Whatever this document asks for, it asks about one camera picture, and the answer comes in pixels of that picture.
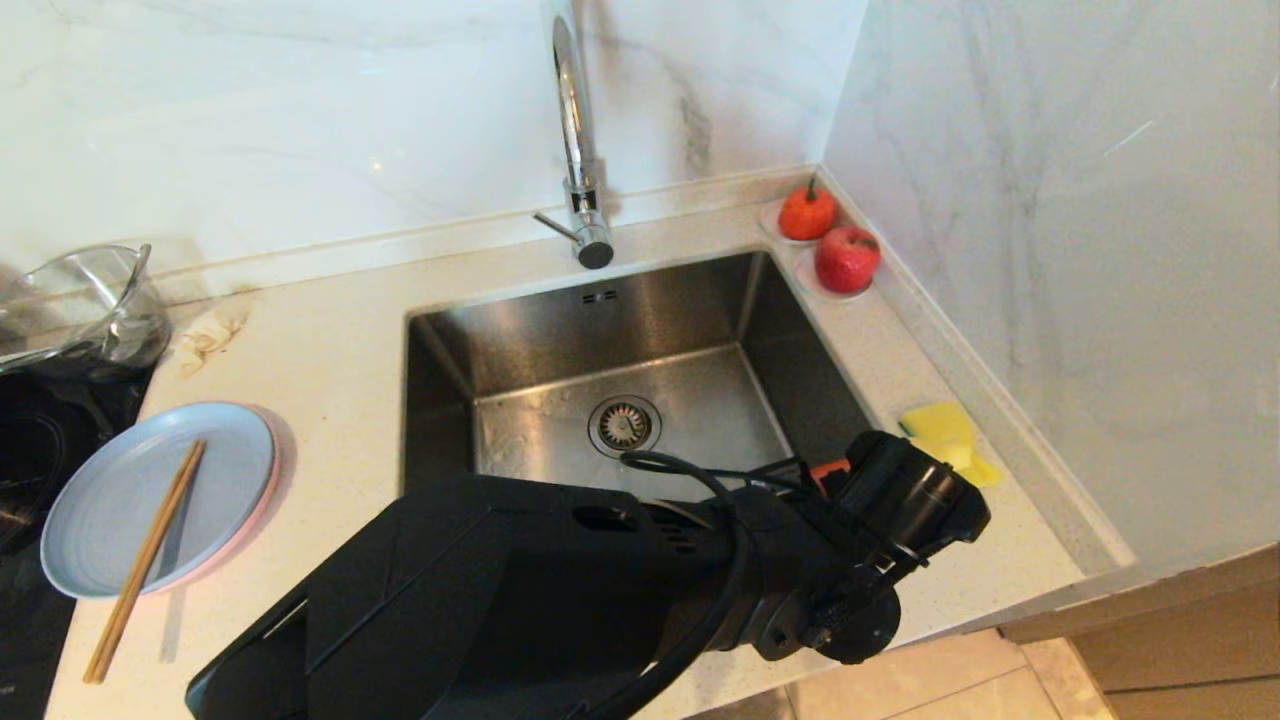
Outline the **yellow green sponge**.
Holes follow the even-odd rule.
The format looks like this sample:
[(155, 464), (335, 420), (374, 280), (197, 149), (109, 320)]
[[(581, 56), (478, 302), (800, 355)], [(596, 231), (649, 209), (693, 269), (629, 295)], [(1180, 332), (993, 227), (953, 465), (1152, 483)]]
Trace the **yellow green sponge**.
[(984, 457), (972, 419), (959, 404), (928, 404), (899, 418), (910, 442), (933, 459), (950, 465), (970, 484), (987, 488), (1002, 480), (1000, 470)]

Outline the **stainless steel sink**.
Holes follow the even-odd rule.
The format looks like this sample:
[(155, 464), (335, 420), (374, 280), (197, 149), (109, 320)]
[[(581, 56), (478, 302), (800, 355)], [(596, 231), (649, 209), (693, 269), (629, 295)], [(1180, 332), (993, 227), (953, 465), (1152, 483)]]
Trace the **stainless steel sink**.
[(708, 498), (594, 450), (588, 419), (616, 395), (658, 407), (652, 450), (707, 469), (831, 462), (876, 425), (781, 265), (745, 252), (411, 318), (402, 488), (484, 474)]

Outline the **metal drain strainer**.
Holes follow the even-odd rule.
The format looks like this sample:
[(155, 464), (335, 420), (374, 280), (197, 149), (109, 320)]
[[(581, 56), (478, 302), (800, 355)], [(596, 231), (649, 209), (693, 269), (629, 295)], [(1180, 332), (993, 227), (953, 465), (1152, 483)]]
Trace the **metal drain strainer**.
[(637, 395), (616, 395), (600, 401), (588, 419), (588, 438), (595, 451), (618, 459), (630, 451), (657, 446), (663, 429), (658, 407)]

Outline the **small white dish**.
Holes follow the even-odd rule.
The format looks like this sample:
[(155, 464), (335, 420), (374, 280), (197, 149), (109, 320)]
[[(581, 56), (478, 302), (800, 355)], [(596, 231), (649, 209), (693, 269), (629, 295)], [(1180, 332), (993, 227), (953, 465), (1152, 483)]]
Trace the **small white dish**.
[(855, 299), (859, 299), (860, 296), (867, 293), (873, 287), (873, 284), (865, 284), (860, 290), (854, 291), (851, 293), (837, 293), (827, 290), (819, 282), (817, 275), (815, 249), (803, 249), (791, 263), (791, 270), (797, 278), (797, 282), (801, 286), (803, 291), (828, 304), (850, 304)]
[(794, 247), (808, 247), (818, 242), (822, 234), (809, 240), (795, 240), (782, 232), (780, 228), (778, 218), (782, 210), (788, 205), (787, 199), (776, 199), (769, 202), (763, 204), (756, 214), (758, 225), (776, 242), (785, 246)]

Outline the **red toy apple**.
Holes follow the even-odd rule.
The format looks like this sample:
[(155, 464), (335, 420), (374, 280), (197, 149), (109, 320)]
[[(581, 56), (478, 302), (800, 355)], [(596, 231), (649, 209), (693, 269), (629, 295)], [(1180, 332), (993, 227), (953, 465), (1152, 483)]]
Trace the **red toy apple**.
[(879, 263), (881, 246), (873, 233), (859, 225), (841, 225), (818, 241), (814, 272), (826, 291), (855, 295), (870, 287)]

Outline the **orange toy pumpkin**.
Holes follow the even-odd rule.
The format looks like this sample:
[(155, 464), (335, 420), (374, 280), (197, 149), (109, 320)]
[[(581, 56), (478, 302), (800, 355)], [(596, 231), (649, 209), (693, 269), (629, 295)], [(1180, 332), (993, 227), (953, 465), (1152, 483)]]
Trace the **orange toy pumpkin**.
[(791, 241), (808, 242), (823, 237), (838, 219), (835, 197), (812, 176), (783, 200), (777, 215), (780, 233)]

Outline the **wooden cabinet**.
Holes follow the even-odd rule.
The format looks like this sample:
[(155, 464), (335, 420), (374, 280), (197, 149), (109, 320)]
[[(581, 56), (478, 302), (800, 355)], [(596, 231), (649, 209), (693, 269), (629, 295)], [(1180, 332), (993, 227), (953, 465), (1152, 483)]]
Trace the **wooden cabinet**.
[(1280, 546), (1009, 623), (1065, 641), (1117, 720), (1280, 720)]

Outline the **chrome faucet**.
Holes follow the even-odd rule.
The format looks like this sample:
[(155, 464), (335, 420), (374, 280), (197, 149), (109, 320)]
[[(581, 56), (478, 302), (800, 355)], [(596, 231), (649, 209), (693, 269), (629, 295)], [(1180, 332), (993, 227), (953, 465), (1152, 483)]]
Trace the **chrome faucet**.
[(595, 133), (586, 67), (582, 59), (573, 0), (540, 0), (550, 41), (550, 60), (558, 95), (559, 124), (566, 155), (563, 182), (570, 223), (561, 224), (535, 211), (532, 219), (566, 237), (584, 268), (608, 266), (614, 258), (605, 206), (600, 200), (603, 178), (596, 156)]

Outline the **pink plate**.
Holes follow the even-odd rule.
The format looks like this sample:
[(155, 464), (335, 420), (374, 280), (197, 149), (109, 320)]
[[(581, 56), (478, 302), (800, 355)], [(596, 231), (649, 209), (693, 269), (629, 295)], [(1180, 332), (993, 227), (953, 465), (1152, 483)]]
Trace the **pink plate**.
[(266, 484), (262, 488), (262, 493), (259, 496), (259, 501), (253, 507), (253, 511), (248, 515), (244, 523), (237, 529), (237, 532), (214, 552), (210, 557), (205, 559), (200, 565), (191, 568), (180, 575), (172, 578), (169, 582), (160, 584), (148, 583), (143, 588), (143, 594), (156, 594), (160, 592), (173, 591), (180, 588), (191, 582), (207, 575), (215, 568), (229, 560), (238, 550), (246, 546), (251, 537), (259, 530), (259, 528), (265, 523), (265, 516), (268, 510), (276, 495), (280, 486), (282, 475), (282, 460), (283, 460), (283, 443), (280, 441), (279, 432), (273, 423), (271, 418), (261, 409), (253, 405), (244, 405), (246, 409), (252, 411), (259, 420), (261, 420), (268, 428), (271, 437), (271, 469)]

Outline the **crumpled beige rag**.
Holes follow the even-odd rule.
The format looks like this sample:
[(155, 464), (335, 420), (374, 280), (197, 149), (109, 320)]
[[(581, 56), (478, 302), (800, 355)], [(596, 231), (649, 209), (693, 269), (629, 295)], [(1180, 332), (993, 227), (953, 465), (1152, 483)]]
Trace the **crumpled beige rag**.
[(224, 305), (210, 309), (193, 319), (174, 350), (177, 372), (192, 377), (214, 355), (223, 351), (244, 328), (251, 314), (250, 305)]

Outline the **light blue plate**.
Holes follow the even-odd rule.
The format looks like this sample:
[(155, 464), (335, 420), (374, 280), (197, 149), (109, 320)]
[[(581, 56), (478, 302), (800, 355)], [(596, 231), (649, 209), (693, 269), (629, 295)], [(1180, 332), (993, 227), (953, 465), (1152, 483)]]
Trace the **light blue plate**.
[(218, 551), (253, 511), (270, 475), (273, 442), (241, 404), (202, 402), (151, 416), (110, 439), (56, 498), (40, 541), (46, 578), (76, 600), (123, 589), (175, 474), (195, 442), (198, 468), (150, 568), (164, 584)]

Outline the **clear glass bowl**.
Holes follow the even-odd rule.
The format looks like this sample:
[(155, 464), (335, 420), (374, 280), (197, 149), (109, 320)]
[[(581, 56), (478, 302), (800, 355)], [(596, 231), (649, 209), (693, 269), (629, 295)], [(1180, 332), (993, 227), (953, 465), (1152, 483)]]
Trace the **clear glass bowl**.
[(90, 246), (0, 291), (0, 375), (110, 383), (151, 369), (173, 332), (147, 274), (151, 251)]

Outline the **black induction cooktop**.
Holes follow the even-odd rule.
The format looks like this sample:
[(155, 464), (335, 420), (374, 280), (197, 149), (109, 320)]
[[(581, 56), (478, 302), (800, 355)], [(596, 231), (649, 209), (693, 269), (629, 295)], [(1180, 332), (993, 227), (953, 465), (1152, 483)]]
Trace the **black induction cooktop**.
[(151, 375), (0, 375), (0, 720), (44, 720), (77, 602), (46, 578), (40, 538), (68, 480), (136, 423)]

